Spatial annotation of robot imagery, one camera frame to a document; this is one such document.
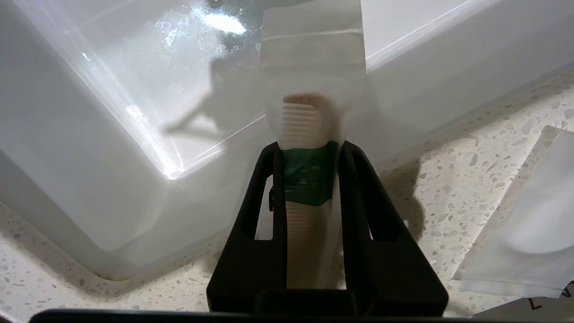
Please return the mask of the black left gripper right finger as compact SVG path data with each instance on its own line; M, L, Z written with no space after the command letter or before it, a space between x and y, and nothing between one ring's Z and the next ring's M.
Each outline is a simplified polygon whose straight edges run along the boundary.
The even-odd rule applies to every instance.
M346 288L360 315L442 315L448 293L365 153L345 142L339 192Z

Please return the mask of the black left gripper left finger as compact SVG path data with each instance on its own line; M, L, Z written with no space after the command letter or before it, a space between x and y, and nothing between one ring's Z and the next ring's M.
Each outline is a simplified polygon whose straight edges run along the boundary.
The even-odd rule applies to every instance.
M207 286L209 310L252 313L256 298L287 285L287 217L283 154L277 143L260 153L235 223ZM272 237L256 240L261 203L271 204Z

